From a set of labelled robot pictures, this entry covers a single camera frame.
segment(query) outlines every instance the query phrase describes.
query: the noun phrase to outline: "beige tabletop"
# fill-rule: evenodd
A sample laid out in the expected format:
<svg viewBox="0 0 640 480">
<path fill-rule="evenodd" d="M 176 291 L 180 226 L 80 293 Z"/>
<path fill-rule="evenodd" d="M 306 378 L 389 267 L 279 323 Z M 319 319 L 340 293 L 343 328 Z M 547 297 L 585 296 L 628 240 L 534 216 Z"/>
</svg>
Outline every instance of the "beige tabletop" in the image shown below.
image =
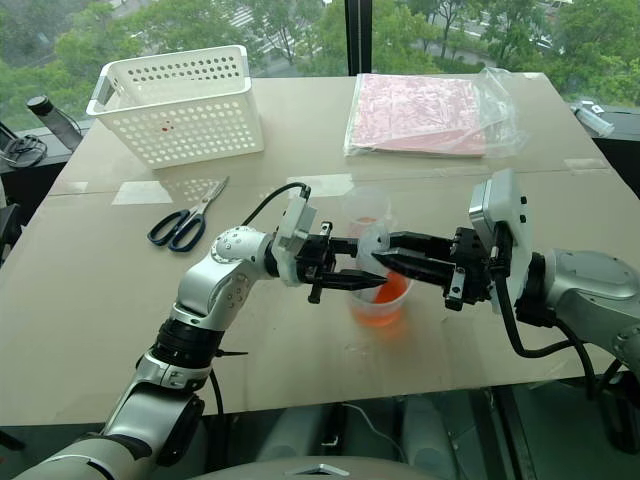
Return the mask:
<svg viewBox="0 0 640 480">
<path fill-rule="evenodd" d="M 344 159 L 348 108 L 340 102 L 350 100 L 352 79 L 256 82 L 267 138 L 261 154 L 151 172 L 94 125 L 0 270 L 0 425 L 104 420 L 167 318 L 181 275 L 206 254 L 217 232 L 237 225 L 247 206 L 290 176 L 351 174 L 356 185 L 388 191 L 398 229 L 450 237 L 456 227 L 470 226 L 473 186 L 490 171 L 513 165 L 529 198 L 536 250 L 600 250 L 640 268 L 636 197 L 566 114 L 547 80 L 521 81 L 530 82 L 531 95 L 539 90 L 539 105 L 529 104 L 531 141 L 510 160 Z M 542 94 L 546 100 L 540 103 Z M 526 102 L 528 96 L 518 99 Z M 313 114 L 322 103 L 340 120 Z M 294 121 L 294 115 L 301 117 Z M 546 115 L 559 118 L 555 128 Z M 580 168 L 589 159 L 599 168 Z M 470 166 L 476 170 L 462 170 Z M 207 212 L 206 235 L 190 254 L 147 241 L 159 218 L 191 203 L 188 191 L 172 185 L 225 175 L 231 175 L 230 184 Z M 112 204 L 123 182 L 140 180 L 161 181 L 173 203 Z M 346 233 L 340 196 L 311 201 L 318 208 L 316 228 L 329 219 L 336 234 Z M 274 201 L 255 226 L 273 230 L 286 202 Z M 249 355 L 214 362 L 229 411 L 581 374 L 573 351 L 519 358 L 489 305 L 446 310 L 434 286 L 414 284 L 403 320 L 383 329 L 353 320 L 344 292 L 325 291 L 320 305 L 306 302 L 308 292 L 279 280 L 254 286 L 222 344 Z M 519 328 L 530 348 L 560 338 L 554 330 Z M 601 371 L 611 357 L 588 348 Z M 213 412 L 210 388 L 201 395 Z"/>
</svg>

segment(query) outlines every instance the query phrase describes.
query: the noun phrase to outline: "pink paper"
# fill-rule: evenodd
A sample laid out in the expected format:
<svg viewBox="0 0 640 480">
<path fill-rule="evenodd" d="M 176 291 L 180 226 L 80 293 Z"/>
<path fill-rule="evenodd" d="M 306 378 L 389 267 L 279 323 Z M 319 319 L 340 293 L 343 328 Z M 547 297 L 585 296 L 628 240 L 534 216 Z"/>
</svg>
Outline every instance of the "pink paper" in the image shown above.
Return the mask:
<svg viewBox="0 0 640 480">
<path fill-rule="evenodd" d="M 351 147 L 483 155 L 470 80 L 364 74 Z"/>
</svg>

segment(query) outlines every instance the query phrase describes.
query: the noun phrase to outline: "scissors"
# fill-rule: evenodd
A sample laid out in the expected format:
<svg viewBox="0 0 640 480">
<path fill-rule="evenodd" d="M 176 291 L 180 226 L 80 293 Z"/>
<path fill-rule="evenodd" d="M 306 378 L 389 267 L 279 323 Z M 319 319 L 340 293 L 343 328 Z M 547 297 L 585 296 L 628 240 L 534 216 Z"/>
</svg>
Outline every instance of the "scissors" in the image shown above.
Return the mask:
<svg viewBox="0 0 640 480">
<path fill-rule="evenodd" d="M 155 227 L 153 227 L 149 233 L 147 233 L 147 238 L 151 243 L 158 246 L 166 245 L 169 242 L 169 250 L 172 252 L 188 252 L 190 251 L 202 234 L 204 233 L 204 229 L 206 227 L 206 222 L 204 221 L 204 212 L 206 212 L 207 207 L 213 202 L 224 187 L 227 186 L 227 182 L 229 181 L 229 177 L 226 177 L 221 182 L 217 183 L 209 190 L 204 196 L 200 199 L 200 201 L 191 207 L 190 209 L 178 210 L 177 212 L 170 213 L 162 220 L 160 220 Z M 171 228 L 162 235 L 158 236 L 161 230 L 166 229 L 169 225 Z M 186 245 L 180 245 L 180 241 L 191 231 L 196 225 L 198 226 L 198 231 L 195 233 L 191 241 Z"/>
</svg>

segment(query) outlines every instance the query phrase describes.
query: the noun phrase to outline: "black scissor handle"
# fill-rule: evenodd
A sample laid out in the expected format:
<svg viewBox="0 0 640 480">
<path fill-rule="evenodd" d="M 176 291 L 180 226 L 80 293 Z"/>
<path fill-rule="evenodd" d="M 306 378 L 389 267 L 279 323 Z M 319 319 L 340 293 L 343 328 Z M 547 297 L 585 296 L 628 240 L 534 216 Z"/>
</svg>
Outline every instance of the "black scissor handle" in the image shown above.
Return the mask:
<svg viewBox="0 0 640 480">
<path fill-rule="evenodd" d="M 193 235 L 193 238 L 189 241 L 189 243 L 181 246 L 180 241 L 185 237 L 185 235 L 193 230 L 196 225 L 198 226 L 198 231 Z M 206 222 L 204 221 L 204 215 L 202 215 L 201 213 L 196 213 L 189 219 L 187 223 L 180 226 L 178 231 L 175 232 L 175 235 L 171 239 L 171 242 L 169 242 L 169 250 L 171 250 L 172 252 L 188 252 L 194 247 L 196 243 L 198 243 L 198 240 L 200 240 L 200 237 L 202 237 L 202 234 L 204 233 L 205 227 Z"/>
<path fill-rule="evenodd" d="M 147 233 L 147 238 L 154 245 L 165 245 L 169 240 L 171 240 L 171 237 L 175 235 L 178 229 L 182 226 L 182 222 L 184 222 L 188 216 L 189 210 L 178 210 L 177 212 L 170 213 L 162 220 L 160 220 L 156 224 L 156 226 L 149 231 L 149 233 Z M 160 233 L 161 230 L 166 228 L 172 222 L 175 223 L 169 230 L 167 230 L 167 233 L 165 233 L 162 237 L 158 237 L 158 233 Z"/>
</svg>

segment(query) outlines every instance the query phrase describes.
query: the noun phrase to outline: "plastic bag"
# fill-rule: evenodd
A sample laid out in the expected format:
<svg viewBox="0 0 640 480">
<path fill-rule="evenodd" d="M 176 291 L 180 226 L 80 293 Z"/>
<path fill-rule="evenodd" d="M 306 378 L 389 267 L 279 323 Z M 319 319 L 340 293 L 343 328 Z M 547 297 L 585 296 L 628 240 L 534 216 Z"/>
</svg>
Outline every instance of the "plastic bag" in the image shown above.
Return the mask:
<svg viewBox="0 0 640 480">
<path fill-rule="evenodd" d="M 496 68 L 485 68 L 473 79 L 358 75 L 344 153 L 513 155 L 526 134 L 503 86 L 510 75 Z"/>
</svg>

